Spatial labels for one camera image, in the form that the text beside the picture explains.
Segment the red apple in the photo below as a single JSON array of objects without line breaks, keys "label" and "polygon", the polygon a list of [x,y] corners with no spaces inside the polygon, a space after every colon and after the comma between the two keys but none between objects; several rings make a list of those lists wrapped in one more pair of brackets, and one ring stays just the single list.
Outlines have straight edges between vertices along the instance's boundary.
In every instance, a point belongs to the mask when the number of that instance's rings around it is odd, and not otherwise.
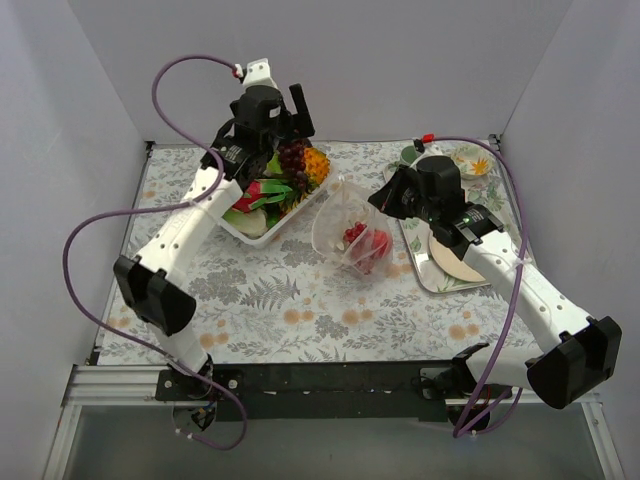
[{"label": "red apple", "polygon": [[365,235],[365,241],[374,259],[385,258],[392,250],[392,237],[386,230],[369,230]]}]

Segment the dark purple grape bunch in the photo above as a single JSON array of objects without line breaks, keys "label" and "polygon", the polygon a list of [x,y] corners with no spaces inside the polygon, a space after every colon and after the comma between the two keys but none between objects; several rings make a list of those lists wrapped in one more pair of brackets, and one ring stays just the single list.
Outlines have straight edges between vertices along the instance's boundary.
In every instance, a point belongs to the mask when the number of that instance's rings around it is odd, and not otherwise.
[{"label": "dark purple grape bunch", "polygon": [[305,191],[308,185],[304,160],[305,147],[305,143],[297,141],[278,149],[278,161],[283,175],[301,191]]}]

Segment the clear zip top bag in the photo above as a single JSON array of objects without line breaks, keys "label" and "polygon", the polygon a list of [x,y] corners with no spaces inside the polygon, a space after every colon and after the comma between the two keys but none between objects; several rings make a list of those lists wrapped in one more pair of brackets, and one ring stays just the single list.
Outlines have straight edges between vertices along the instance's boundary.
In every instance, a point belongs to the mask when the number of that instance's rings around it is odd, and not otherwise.
[{"label": "clear zip top bag", "polygon": [[369,201],[370,192],[340,177],[322,204],[311,229],[314,250],[362,277],[385,275],[393,258],[386,217]]}]

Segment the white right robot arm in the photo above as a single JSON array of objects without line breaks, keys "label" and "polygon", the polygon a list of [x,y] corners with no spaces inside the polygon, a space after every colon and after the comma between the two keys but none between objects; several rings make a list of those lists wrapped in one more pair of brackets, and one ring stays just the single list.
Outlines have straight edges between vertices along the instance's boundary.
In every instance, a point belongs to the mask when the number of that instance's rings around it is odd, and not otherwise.
[{"label": "white right robot arm", "polygon": [[368,201],[389,217],[426,222],[440,244],[508,302],[539,348],[528,357],[486,343],[470,347],[454,357],[449,373],[433,379],[435,388],[471,398],[488,384],[519,387],[562,409],[613,375],[620,326],[609,316],[591,316],[527,262],[525,246],[515,245],[486,207],[467,201],[451,158],[423,156],[398,167]]}]

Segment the light red grape bunch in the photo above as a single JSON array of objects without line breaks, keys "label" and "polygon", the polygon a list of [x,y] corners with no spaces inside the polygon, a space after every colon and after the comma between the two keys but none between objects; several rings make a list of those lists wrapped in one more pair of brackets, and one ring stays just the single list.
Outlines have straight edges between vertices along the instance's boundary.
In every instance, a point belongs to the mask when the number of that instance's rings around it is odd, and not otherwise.
[{"label": "light red grape bunch", "polygon": [[343,241],[347,245],[353,244],[357,238],[366,230],[367,225],[356,222],[352,227],[346,229],[343,234]]}]

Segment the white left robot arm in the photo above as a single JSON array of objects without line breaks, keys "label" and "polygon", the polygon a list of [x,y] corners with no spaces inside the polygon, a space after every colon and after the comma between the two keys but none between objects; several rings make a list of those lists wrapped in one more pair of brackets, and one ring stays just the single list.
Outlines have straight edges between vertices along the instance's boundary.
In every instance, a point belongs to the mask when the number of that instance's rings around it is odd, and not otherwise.
[{"label": "white left robot arm", "polygon": [[156,235],[134,256],[120,256],[114,274],[127,307],[158,341],[164,356],[178,364],[178,387],[193,400],[213,386],[213,362],[191,321],[196,301],[181,286],[191,261],[223,215],[248,193],[276,149],[315,133],[303,89],[290,86],[294,110],[271,81],[251,84],[234,100],[231,118],[214,137],[194,180]]}]

